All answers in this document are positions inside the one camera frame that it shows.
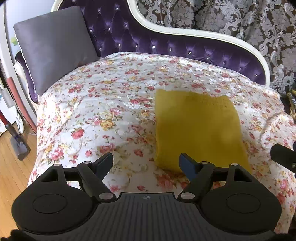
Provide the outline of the purple tufted white-framed headboard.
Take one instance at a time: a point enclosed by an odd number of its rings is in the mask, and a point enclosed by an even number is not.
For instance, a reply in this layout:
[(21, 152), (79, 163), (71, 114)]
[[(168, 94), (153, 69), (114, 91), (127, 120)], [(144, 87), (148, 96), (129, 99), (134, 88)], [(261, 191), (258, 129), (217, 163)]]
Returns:
[[(153, 24), (140, 13), (136, 1), (56, 1), (51, 12), (72, 6), (81, 9), (98, 58), (118, 52), (185, 57), (234, 70), (261, 85), (270, 84), (262, 54), (236, 37)], [(20, 62), (29, 89), (37, 94), (23, 55)]]

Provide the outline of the grey square pillow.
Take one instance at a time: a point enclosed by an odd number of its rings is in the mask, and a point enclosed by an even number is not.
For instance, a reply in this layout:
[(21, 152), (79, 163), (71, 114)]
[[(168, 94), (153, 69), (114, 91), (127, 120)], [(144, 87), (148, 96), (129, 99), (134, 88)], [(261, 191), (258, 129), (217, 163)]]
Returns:
[(78, 6), (18, 22), (14, 30), (38, 95), (74, 69), (98, 60)]

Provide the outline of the red grey stick vacuum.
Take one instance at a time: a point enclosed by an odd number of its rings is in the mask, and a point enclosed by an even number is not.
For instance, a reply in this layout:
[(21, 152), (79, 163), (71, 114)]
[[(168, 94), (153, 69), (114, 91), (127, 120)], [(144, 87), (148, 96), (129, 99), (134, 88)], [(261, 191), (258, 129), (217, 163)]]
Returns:
[(23, 161), (24, 158), (30, 153), (31, 149), (23, 139), (22, 135), (18, 134), (13, 125), (5, 118), (1, 112), (1, 121), (3, 122), (6, 130), (11, 134), (11, 146), (16, 154), (18, 160)]

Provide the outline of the brown silver damask curtain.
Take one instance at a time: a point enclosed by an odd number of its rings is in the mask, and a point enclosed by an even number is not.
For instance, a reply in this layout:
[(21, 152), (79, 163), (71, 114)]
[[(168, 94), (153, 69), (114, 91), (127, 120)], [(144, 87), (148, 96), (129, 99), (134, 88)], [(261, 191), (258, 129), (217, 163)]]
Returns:
[(142, 15), (166, 27), (231, 35), (255, 47), (270, 69), (270, 87), (295, 88), (295, 1), (137, 1)]

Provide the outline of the mustard yellow knit sweater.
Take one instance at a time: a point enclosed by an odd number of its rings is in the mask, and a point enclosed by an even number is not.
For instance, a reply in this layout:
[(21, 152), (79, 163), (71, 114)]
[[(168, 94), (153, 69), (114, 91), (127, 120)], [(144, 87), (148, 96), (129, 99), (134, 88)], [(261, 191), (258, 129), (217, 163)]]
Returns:
[(179, 156), (185, 153), (196, 162), (206, 161), (217, 167), (238, 163), (251, 171), (240, 119), (227, 96), (159, 89), (155, 115), (154, 162), (159, 168), (180, 172)]

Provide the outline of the striped dark item bedside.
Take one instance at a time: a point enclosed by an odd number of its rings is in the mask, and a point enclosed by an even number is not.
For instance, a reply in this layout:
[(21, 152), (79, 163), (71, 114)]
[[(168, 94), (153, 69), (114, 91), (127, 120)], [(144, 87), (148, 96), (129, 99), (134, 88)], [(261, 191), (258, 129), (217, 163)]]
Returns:
[(285, 88), (285, 94), (282, 94), (280, 99), (284, 105), (285, 112), (295, 118), (295, 81), (292, 86)]

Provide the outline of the floral quilted bedspread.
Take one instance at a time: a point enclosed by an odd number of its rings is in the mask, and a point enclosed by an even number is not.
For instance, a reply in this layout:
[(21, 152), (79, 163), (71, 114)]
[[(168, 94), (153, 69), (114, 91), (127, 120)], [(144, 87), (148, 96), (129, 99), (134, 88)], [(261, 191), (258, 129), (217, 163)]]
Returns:
[(34, 182), (55, 163), (75, 167), (111, 152), (114, 166), (104, 184), (121, 192), (173, 192), (187, 185), (183, 174), (154, 163), (158, 89), (227, 96), (236, 109), (251, 173), (280, 201), (277, 233), (295, 214), (295, 177), (270, 159), (274, 144), (291, 148), (295, 124), (280, 95), (244, 75), (187, 58), (122, 52), (79, 67), (38, 99)]

